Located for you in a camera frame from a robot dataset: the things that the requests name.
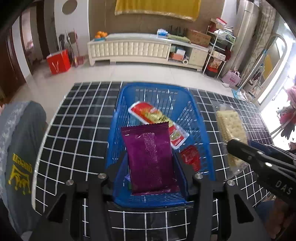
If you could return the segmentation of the red noodle snack bag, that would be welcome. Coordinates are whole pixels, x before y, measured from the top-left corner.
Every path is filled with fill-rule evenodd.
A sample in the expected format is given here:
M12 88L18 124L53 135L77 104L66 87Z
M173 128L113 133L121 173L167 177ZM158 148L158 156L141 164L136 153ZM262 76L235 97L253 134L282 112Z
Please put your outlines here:
M184 150L180 152L180 154L185 164L190 165L195 172L200 171L200 155L194 145L187 146Z

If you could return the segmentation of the clear pack yellow crackers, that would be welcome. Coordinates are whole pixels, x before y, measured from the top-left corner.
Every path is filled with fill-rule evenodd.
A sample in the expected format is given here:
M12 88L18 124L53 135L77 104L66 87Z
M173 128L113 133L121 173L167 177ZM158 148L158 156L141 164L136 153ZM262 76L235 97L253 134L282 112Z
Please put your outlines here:
M229 180L240 174L247 168L248 164L229 154L227 151L227 143L235 139L244 144L248 144L249 137L246 128L243 126L240 114L230 104L215 102L213 108L222 140L222 150L225 155L224 165L228 167L226 170L226 180Z

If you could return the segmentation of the red yellow snack pouch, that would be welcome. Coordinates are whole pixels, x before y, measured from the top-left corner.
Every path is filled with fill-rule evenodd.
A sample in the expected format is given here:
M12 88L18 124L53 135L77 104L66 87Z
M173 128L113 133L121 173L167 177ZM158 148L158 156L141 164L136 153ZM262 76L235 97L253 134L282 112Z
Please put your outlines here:
M128 112L145 125L168 122L171 147L175 150L184 144L189 137L189 134L182 127L147 102L135 102L128 108Z

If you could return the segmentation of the purple snack packet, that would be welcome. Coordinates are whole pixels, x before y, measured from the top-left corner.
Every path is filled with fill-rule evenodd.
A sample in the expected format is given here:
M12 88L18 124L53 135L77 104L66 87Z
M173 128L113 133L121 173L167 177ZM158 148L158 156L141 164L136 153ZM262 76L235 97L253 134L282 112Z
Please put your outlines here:
M161 194L179 190L168 122L122 127L121 135L128 154L132 194Z

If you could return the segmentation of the purple doublemint gum pack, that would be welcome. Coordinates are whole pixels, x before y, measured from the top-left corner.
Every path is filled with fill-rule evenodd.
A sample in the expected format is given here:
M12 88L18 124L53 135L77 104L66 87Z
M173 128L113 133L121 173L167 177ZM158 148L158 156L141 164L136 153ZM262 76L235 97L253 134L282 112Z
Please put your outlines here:
M131 181L130 181L130 174L129 173L125 176L125 179L128 181L129 184L131 183Z

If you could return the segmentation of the blue plastic basket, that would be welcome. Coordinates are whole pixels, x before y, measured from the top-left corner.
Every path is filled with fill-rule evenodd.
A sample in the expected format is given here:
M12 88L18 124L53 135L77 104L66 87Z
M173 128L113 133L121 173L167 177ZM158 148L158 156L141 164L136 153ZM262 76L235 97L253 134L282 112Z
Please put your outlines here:
M193 175L214 180L209 138L185 88L130 83L119 93L106 169L114 202L126 208L186 205L197 193Z

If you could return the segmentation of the black white grid tablecloth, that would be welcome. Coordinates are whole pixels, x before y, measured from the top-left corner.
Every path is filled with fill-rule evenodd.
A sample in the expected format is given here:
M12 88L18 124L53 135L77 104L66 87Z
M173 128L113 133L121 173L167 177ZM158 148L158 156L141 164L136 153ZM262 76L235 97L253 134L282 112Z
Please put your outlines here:
M76 83L54 115L39 150L32 206L43 214L69 179L86 181L101 173L106 163L108 134L123 82ZM203 117L209 138L216 179L226 178L222 141L214 115L213 102L230 104L237 110L252 140L271 144L266 125L254 104L230 96L190 89ZM159 211L124 210L109 204L116 240L184 240L192 206Z

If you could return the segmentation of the pink gift bag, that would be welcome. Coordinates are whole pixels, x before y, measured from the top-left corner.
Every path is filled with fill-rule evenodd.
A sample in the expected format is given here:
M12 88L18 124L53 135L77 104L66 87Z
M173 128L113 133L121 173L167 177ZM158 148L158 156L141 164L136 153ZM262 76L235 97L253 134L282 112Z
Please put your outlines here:
M241 82L240 73L238 70L228 70L222 77L222 82L228 84L230 87L234 87Z

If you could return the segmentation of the orange box in cabinet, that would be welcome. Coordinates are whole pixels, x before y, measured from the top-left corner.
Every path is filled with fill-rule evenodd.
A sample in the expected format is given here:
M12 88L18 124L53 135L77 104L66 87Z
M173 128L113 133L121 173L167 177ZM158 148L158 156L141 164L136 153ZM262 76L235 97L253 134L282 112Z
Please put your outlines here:
M172 60L175 60L175 61L183 61L183 59L184 59L184 56L183 55L181 55L181 54L177 54L177 53L173 53L173 52L170 52L170 58L172 59Z

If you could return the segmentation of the grey queen cushion chair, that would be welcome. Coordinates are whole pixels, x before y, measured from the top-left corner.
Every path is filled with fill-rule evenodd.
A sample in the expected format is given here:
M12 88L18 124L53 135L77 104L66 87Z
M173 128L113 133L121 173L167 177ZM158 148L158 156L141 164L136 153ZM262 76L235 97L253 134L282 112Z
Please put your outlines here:
M1 204L18 235L33 230L39 219L31 193L46 124L43 107L34 101L13 102L1 111Z

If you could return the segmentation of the cardboard box on cabinet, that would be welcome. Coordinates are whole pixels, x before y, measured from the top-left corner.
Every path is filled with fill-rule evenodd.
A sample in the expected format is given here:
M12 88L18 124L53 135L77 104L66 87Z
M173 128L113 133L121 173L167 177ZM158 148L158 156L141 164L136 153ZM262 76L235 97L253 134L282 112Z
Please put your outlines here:
M191 43L200 45L202 47L208 47L211 36L198 32L196 30L187 30L186 37L191 41Z

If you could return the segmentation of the green folded cloth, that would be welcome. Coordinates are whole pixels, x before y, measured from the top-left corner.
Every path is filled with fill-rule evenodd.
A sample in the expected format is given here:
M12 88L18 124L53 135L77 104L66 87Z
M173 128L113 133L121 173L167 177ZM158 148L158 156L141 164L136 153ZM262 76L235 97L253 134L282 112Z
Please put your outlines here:
M184 37L184 36L177 36L177 35L167 34L167 39L191 44L191 40L188 39L187 37Z

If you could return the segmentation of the patterned curtain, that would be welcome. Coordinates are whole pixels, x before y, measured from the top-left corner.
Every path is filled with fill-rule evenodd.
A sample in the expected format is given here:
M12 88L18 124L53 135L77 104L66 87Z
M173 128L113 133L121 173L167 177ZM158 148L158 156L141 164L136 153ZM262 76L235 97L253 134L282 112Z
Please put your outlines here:
M239 87L241 87L243 81L251 72L251 68L255 64L255 61L265 48L271 36L271 33L273 32L275 17L276 9L272 5L270 5L268 1L259 1L259 15L256 23L256 28L254 30L250 46L248 47L240 66L240 70L242 72Z

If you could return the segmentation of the silver standing air conditioner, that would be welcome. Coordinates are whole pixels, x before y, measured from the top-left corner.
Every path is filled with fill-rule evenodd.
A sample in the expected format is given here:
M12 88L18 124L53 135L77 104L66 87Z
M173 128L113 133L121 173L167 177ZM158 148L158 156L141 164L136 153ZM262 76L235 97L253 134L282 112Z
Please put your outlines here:
M229 70L240 69L246 54L249 52L251 40L257 25L259 7L254 1L239 1L235 13L233 33L236 37L231 50L231 57L225 63L221 75L224 76Z

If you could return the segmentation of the white tv cabinet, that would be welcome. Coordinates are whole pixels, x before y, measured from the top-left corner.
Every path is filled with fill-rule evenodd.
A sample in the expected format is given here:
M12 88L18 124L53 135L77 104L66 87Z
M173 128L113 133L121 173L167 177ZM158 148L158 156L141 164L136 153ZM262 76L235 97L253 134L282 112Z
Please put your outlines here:
M201 71L209 49L196 44L174 41L155 34L110 34L105 40L87 43L90 65L96 61L111 63L156 63L191 68ZM183 61L170 58L170 52L184 56Z

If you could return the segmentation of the blue tissue box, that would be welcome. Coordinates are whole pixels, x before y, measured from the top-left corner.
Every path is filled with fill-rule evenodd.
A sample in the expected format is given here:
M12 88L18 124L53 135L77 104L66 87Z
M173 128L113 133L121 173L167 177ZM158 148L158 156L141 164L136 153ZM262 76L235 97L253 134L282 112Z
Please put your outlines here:
M166 31L165 29L158 29L157 30L157 36L158 37L167 37L168 36L168 31Z

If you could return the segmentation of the red gift bag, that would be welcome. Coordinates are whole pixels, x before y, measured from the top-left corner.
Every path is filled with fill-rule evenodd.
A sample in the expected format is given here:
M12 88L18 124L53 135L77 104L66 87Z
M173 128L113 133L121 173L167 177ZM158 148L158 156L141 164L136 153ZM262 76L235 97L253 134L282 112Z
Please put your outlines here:
M53 75L67 72L70 67L68 50L62 50L54 54L50 54L46 58L49 69Z

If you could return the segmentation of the yellow cloth covered tv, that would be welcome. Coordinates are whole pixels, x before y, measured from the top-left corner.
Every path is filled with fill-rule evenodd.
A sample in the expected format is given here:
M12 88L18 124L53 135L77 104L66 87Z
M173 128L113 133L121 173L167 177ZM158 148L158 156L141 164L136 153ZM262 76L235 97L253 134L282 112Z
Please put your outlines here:
M127 0L116 1L114 14L159 15L194 22L200 7L200 0Z

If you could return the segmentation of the oranges in blue bowl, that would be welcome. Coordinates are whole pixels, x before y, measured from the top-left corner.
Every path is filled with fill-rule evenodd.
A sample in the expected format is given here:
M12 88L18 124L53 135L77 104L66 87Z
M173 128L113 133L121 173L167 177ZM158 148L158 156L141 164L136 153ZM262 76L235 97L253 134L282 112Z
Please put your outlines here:
M107 32L98 31L94 37L94 40L102 41L102 40L105 40L107 36L108 36Z

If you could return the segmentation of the broom and dustpan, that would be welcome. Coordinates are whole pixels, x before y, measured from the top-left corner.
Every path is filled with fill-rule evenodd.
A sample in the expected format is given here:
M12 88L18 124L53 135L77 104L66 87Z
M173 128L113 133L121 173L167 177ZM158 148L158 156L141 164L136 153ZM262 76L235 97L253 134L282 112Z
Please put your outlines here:
M66 41L69 45L70 54L72 57L72 63L75 67L82 66L84 64L84 56L80 55L79 47L78 47L78 36L73 29L72 32L66 32Z

